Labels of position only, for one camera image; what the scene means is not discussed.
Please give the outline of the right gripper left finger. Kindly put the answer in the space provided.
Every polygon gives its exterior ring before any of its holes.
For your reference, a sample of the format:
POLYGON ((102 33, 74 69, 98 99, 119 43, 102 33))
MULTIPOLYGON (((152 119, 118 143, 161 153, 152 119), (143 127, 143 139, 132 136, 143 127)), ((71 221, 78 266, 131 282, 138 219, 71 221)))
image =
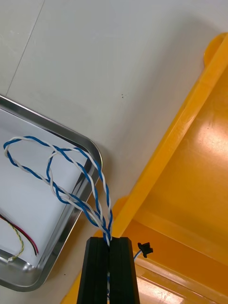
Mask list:
POLYGON ((86 242, 78 304, 108 303, 109 247, 102 237, 86 242))

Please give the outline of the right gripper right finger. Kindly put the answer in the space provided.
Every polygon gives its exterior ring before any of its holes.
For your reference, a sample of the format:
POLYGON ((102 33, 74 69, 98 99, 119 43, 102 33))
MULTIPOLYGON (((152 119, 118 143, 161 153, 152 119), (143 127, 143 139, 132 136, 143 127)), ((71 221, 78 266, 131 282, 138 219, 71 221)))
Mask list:
POLYGON ((110 303, 140 302, 131 240, 113 238, 110 243, 110 303))

